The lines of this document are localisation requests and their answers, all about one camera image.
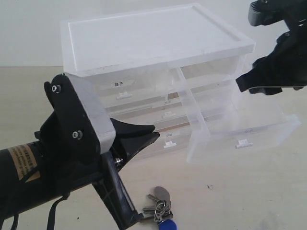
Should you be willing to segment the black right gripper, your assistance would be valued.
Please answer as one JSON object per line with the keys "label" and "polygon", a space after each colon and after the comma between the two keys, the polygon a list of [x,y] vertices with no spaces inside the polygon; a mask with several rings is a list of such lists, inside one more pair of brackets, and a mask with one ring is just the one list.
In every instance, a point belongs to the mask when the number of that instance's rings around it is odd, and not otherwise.
{"label": "black right gripper", "polygon": [[282,0],[288,31],[276,40],[274,50],[257,59],[252,70],[236,79],[241,92],[276,95],[283,88],[300,90],[307,85],[307,2]]}

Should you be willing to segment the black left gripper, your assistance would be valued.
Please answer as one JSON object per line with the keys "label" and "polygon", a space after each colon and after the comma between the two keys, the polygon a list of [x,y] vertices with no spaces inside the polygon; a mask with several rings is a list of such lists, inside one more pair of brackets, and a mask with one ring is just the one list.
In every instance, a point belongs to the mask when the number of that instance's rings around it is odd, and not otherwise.
{"label": "black left gripper", "polygon": [[126,230],[139,222],[139,214],[119,171],[139,152],[153,144],[159,137],[154,125],[136,125],[110,119],[116,132],[113,145],[90,164],[72,158],[64,143],[59,122],[52,113],[35,133],[36,156],[40,156],[41,177],[33,183],[33,206],[37,207],[52,199],[57,202],[49,212],[47,229],[54,229],[56,206],[66,200],[72,191],[91,184],[120,230]]}

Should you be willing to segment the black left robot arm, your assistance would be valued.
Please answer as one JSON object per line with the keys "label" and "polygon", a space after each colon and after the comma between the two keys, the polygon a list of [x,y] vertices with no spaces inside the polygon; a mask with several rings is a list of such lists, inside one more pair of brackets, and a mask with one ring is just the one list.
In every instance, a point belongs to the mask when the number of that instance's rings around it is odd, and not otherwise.
{"label": "black left robot arm", "polygon": [[140,151],[153,144],[159,133],[153,125],[134,125],[107,118],[110,144],[100,143],[85,112],[52,113],[35,133],[36,142],[0,152],[0,219],[13,218],[16,229],[20,213],[50,200],[47,228],[55,227],[56,207],[70,193],[92,185],[117,227],[128,229],[142,218],[119,176],[119,171]]}

